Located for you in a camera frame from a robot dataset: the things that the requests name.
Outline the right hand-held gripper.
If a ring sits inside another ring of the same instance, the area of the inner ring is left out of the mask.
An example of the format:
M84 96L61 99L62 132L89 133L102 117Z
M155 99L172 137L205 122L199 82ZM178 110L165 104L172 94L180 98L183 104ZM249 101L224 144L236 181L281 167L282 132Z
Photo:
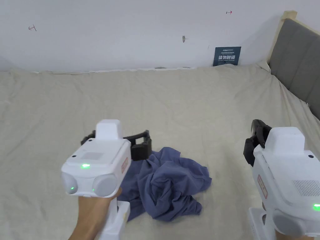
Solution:
M275 230L293 238L320 234L320 163L305 150L305 137L296 127L271 128L251 123L244 157L264 208L249 208L256 240L275 240Z

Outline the person's left hand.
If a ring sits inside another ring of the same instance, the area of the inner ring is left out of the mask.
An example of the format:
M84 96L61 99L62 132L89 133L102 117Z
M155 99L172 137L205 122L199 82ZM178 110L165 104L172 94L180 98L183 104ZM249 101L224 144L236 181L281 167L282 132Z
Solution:
M102 229L112 200L118 197L122 188L110 198L78 197L78 218L76 229L98 232Z

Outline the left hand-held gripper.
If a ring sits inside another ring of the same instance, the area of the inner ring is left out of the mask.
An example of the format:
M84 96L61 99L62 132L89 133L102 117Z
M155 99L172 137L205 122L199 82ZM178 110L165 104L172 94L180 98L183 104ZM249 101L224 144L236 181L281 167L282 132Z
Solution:
M62 165L65 192L71 196L110 198L119 190L133 161L145 160L152 152L149 130L123 136L116 119L104 119L85 136ZM119 240L130 215L130 203L111 201L106 221L98 232L73 230L70 240Z

